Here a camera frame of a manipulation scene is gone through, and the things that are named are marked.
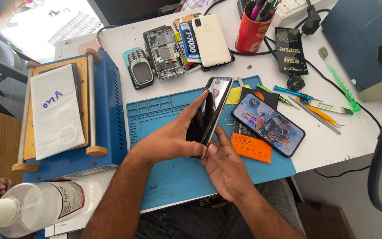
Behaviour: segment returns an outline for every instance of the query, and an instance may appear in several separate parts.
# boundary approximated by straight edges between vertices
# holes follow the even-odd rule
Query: yellow pry tool
[[[327,115],[326,113],[318,110],[316,107],[313,107],[313,106],[308,106],[308,105],[305,105],[307,108],[311,109],[313,112],[315,112],[317,115],[319,115],[319,117],[321,117],[323,120],[325,120],[326,122],[332,124],[333,126],[337,127],[337,128],[340,128],[340,126],[344,126],[344,125],[339,125],[333,118],[331,118],[329,115]]]

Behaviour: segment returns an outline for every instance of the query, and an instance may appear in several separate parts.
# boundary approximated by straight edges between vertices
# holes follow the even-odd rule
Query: pen holder
[[[258,23],[250,20],[246,14],[243,14],[240,28],[238,29],[237,40],[235,41],[235,49],[243,53],[257,52],[274,17],[275,14],[273,14],[269,21]]]

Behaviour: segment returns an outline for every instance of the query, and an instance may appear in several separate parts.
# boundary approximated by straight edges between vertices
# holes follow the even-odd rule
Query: person
[[[250,99],[249,104],[251,106],[257,107],[257,114],[259,115],[259,118],[262,120],[262,122],[272,118],[272,120],[282,128],[284,135],[290,132],[290,129],[284,124],[284,122],[288,121],[274,109],[267,108],[266,106],[260,106],[260,102],[256,99]]]
[[[82,239],[304,238],[286,182],[275,180],[255,187],[241,157],[219,125],[215,128],[219,142],[211,140],[209,147],[185,140],[189,124],[207,95],[206,90],[175,120],[130,149],[83,231]],[[231,202],[226,215],[222,208],[188,204],[140,215],[144,189],[155,164],[204,153],[201,163],[211,182],[219,194]]]
[[[174,13],[183,12],[183,11],[194,9],[194,8],[199,8],[206,5],[211,5],[215,3],[216,1],[217,0],[182,0],[179,3],[179,6],[178,8],[176,8]]]

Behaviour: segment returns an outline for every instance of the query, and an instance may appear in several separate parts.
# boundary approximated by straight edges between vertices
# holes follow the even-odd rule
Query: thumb
[[[207,152],[207,146],[197,143],[195,141],[181,141],[180,142],[181,156],[199,156]]]
[[[222,150],[219,150],[215,144],[209,145],[208,152],[210,158],[213,159],[223,171],[226,171],[230,167],[231,160],[229,160]]]

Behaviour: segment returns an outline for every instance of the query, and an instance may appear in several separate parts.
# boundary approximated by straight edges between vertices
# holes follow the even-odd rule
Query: white smartphone
[[[192,27],[204,67],[231,61],[231,54],[216,14],[194,18]]]
[[[209,95],[197,110],[188,127],[187,141],[196,141],[206,146],[210,143],[233,82],[234,79],[230,77],[209,79],[205,87],[205,90],[209,91]],[[203,157],[204,154],[196,158],[202,160]]]

